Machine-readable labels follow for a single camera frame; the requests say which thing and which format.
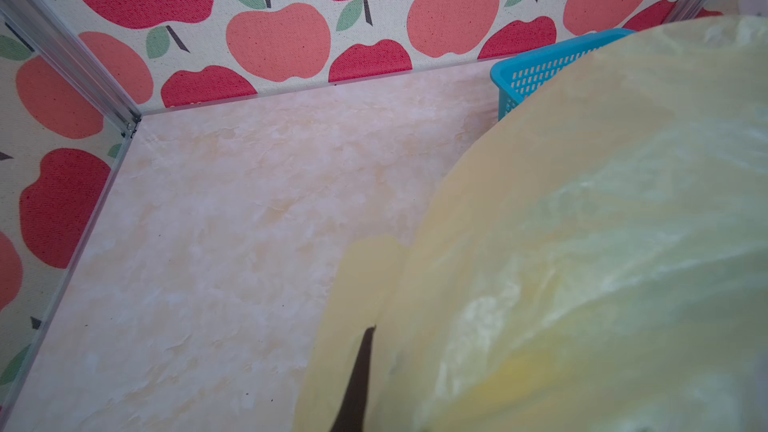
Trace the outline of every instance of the plastic bag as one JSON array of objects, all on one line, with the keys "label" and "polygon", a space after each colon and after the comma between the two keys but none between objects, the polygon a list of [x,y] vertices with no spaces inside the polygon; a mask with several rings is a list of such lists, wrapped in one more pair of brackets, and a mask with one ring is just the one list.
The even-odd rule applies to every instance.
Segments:
[{"label": "plastic bag", "polygon": [[[402,254],[370,314],[366,431],[768,430],[768,20],[669,24],[563,69]],[[302,393],[295,428],[328,430],[316,410]]]}]

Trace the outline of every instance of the basket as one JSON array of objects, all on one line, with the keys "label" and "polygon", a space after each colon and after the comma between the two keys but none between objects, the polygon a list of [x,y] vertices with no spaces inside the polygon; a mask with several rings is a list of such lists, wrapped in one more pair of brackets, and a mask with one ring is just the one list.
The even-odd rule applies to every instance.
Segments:
[{"label": "basket", "polygon": [[491,68],[491,80],[498,87],[498,119],[504,119],[513,108],[569,63],[633,33],[626,29],[606,30],[564,40],[495,63]]}]

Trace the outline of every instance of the marble tabletop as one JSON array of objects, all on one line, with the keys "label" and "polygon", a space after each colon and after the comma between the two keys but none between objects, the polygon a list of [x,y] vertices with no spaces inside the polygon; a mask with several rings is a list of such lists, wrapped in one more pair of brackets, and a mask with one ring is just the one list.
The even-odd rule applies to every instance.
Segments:
[{"label": "marble tabletop", "polygon": [[409,245],[494,62],[146,116],[7,432],[288,431],[347,245]]}]

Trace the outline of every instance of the translucent plastic bag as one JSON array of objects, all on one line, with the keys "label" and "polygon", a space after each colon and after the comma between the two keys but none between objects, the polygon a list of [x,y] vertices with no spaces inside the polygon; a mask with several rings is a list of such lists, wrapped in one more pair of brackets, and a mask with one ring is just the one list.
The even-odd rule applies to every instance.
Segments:
[{"label": "translucent plastic bag", "polygon": [[[768,20],[570,65],[461,158],[392,263],[369,432],[768,430]],[[302,394],[296,428],[328,430],[315,410]]]}]

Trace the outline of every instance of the yellow plastic bag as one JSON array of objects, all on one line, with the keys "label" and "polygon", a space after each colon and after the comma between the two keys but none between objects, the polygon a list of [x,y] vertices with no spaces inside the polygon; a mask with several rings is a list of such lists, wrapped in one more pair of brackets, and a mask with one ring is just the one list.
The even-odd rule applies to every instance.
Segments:
[{"label": "yellow plastic bag", "polygon": [[[370,319],[368,432],[768,430],[768,20],[669,24],[563,69],[401,254]],[[346,263],[358,284],[367,260]],[[362,335],[326,318],[318,344]],[[330,428],[321,387],[296,430]]]}]

